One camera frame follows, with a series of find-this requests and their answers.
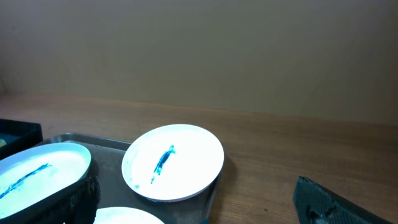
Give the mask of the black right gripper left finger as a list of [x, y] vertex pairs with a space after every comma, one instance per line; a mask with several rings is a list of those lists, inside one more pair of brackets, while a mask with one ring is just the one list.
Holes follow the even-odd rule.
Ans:
[[57, 193], [1, 219], [1, 224], [93, 224], [101, 201], [96, 176], [84, 177]]

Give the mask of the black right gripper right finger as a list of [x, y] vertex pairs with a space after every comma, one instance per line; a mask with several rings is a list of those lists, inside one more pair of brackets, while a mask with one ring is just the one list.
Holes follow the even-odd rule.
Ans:
[[300, 224], [392, 224], [303, 176], [293, 201]]

